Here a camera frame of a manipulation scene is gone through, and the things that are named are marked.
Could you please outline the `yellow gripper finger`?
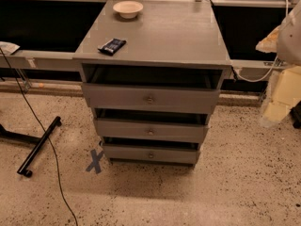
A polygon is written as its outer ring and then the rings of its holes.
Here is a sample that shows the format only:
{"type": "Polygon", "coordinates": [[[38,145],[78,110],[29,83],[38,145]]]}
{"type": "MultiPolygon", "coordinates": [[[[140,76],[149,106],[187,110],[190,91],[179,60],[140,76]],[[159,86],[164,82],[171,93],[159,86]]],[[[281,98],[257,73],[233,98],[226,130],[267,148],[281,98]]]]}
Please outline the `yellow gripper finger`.
{"type": "Polygon", "coordinates": [[[275,53],[277,51],[279,27],[274,28],[263,40],[259,41],[255,49],[263,53],[275,53]]]}
{"type": "Polygon", "coordinates": [[[269,128],[280,124],[291,112],[284,104],[267,103],[261,107],[260,125],[269,128]]]}

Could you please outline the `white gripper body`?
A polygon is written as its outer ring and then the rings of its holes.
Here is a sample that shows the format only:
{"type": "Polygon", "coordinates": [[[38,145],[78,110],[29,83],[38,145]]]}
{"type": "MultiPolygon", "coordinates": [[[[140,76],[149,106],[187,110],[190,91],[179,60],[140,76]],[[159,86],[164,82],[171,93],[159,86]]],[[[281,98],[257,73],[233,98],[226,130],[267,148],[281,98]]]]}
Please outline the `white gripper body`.
{"type": "Polygon", "coordinates": [[[295,107],[301,101],[301,67],[285,69],[279,75],[272,95],[272,101],[288,108],[295,107]]]}

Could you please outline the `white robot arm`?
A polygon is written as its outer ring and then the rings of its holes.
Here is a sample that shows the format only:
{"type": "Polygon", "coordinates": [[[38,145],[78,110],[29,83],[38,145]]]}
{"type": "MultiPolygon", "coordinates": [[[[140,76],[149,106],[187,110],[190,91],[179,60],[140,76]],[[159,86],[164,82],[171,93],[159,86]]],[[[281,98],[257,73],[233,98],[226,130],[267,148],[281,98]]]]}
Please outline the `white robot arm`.
{"type": "Polygon", "coordinates": [[[277,77],[271,97],[265,102],[261,125],[270,127],[283,121],[301,102],[301,10],[295,6],[256,49],[264,53],[275,52],[288,64],[277,77]]]}

